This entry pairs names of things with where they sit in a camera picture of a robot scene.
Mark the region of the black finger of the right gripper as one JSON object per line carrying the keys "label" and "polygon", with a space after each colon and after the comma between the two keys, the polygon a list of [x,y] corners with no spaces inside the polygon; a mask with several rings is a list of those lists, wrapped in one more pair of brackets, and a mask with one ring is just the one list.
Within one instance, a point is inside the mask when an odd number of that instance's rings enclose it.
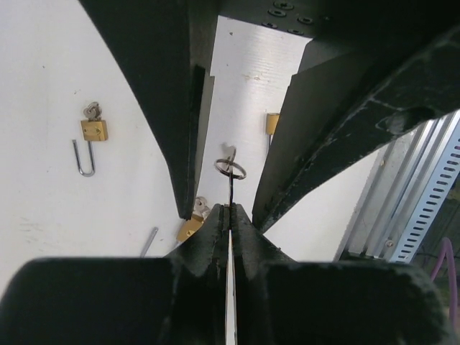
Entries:
{"label": "black finger of the right gripper", "polygon": [[210,114],[215,1],[82,1],[134,94],[189,219]]}

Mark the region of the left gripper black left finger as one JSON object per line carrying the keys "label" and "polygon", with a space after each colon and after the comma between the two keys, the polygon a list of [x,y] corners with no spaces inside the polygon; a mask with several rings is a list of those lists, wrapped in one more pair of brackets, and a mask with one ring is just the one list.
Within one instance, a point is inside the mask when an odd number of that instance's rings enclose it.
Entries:
{"label": "left gripper black left finger", "polygon": [[224,344],[228,210],[164,257],[44,257],[1,298],[3,344]]}

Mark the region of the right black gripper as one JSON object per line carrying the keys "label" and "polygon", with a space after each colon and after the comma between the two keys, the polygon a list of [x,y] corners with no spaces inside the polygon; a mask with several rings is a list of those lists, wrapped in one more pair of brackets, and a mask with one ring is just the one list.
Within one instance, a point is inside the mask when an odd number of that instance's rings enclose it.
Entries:
{"label": "right black gripper", "polygon": [[294,75],[259,181],[267,231],[306,194],[419,125],[459,108],[458,1],[187,1],[190,63],[209,68],[218,16],[292,35],[401,44],[383,75],[355,50]]}

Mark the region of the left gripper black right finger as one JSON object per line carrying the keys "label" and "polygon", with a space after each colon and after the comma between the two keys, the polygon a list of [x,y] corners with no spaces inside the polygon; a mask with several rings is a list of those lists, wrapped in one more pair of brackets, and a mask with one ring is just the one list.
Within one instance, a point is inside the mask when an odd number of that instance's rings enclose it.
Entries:
{"label": "left gripper black right finger", "polygon": [[424,271],[379,260],[296,262],[231,208],[238,344],[447,344]]}

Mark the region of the small brass padlock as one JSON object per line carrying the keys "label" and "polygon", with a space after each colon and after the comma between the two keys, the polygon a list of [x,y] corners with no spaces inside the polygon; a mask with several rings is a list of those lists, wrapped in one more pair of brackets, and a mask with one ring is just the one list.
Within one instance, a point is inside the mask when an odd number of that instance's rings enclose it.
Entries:
{"label": "small brass padlock", "polygon": [[[191,216],[191,219],[185,221],[185,223],[180,227],[173,248],[177,248],[183,242],[188,240],[192,235],[194,235],[194,233],[196,233],[202,227],[202,225],[208,218],[210,212],[211,209],[209,207],[205,207],[203,211],[194,211]],[[147,237],[146,242],[144,243],[144,246],[142,247],[142,250],[139,255],[140,258],[146,257],[158,231],[159,229],[157,227],[152,228],[151,232],[149,233],[149,236]]]}
{"label": "small brass padlock", "polygon": [[278,113],[268,113],[266,115],[266,134],[268,136],[268,145],[271,145],[272,138],[275,134],[275,130],[277,127],[278,120],[280,115]]}

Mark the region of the silver key set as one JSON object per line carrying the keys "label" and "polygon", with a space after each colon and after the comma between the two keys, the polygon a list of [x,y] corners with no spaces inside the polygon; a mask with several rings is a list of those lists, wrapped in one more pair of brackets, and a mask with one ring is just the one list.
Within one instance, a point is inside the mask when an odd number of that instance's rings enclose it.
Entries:
{"label": "silver key set", "polygon": [[228,145],[227,143],[221,144],[222,158],[215,160],[213,166],[216,170],[226,176],[229,180],[229,202],[228,206],[231,207],[234,202],[234,181],[244,180],[247,177],[246,170],[236,162],[236,147]]}
{"label": "silver key set", "polygon": [[102,109],[97,101],[91,102],[83,110],[83,115],[89,121],[100,121],[101,114],[102,114]]}

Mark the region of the large brass padlock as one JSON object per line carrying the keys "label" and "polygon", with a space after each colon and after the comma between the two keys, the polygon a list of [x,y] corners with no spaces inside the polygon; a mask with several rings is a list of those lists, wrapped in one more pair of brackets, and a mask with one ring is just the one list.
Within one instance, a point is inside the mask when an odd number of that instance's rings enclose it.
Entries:
{"label": "large brass padlock", "polygon": [[85,178],[92,177],[96,172],[96,162],[93,153],[94,142],[105,142],[109,139],[107,123],[105,120],[82,120],[80,122],[83,139],[87,143],[88,155],[90,160],[91,169],[85,172],[81,166],[81,157],[78,150],[78,144],[75,139],[72,140],[75,161],[78,172]]}

